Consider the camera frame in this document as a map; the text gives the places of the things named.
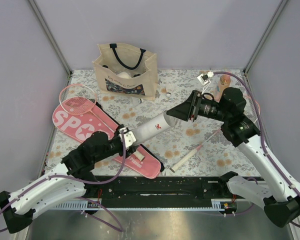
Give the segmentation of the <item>white shuttlecock tube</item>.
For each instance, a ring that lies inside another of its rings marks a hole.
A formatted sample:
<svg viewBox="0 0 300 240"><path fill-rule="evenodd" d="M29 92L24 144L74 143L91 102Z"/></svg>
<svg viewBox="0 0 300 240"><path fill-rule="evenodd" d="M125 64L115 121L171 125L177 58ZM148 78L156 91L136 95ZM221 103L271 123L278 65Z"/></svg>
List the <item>white shuttlecock tube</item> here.
<svg viewBox="0 0 300 240"><path fill-rule="evenodd" d="M132 130L132 133L136 139L136 142L134 142L133 145L136 146L142 144L173 128L176 124L177 118L167 115L167 112L164 111Z"/></svg>

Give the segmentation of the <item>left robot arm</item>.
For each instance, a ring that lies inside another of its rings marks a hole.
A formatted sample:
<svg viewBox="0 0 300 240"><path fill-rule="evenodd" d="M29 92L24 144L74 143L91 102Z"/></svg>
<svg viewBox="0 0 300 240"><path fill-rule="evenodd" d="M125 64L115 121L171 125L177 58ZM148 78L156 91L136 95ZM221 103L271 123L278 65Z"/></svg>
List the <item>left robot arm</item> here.
<svg viewBox="0 0 300 240"><path fill-rule="evenodd" d="M98 185L108 184L118 175L97 181L92 173L95 163L114 155L125 160L136 149L135 134L123 125L111 139L105 132L96 131L37 180L15 192L0 193L0 216L6 223L3 230L18 233L42 213L64 201L96 196Z"/></svg>

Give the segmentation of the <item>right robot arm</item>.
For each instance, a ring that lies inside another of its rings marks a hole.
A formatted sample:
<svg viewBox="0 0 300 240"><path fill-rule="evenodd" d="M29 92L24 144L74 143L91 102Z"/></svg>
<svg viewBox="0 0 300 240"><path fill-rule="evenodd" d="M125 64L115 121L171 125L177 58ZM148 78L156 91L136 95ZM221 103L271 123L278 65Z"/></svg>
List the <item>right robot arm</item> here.
<svg viewBox="0 0 300 240"><path fill-rule="evenodd" d="M207 99L194 90L186 101L169 109L167 115L183 121L195 121L198 116L221 121L224 137L250 160L267 186L231 172L221 177L218 194L223 198L233 194L245 198L262 208L274 225L283 228L300 216L300 182L283 167L265 144L261 131L244 114L246 104L238 88L226 88L220 101Z"/></svg>

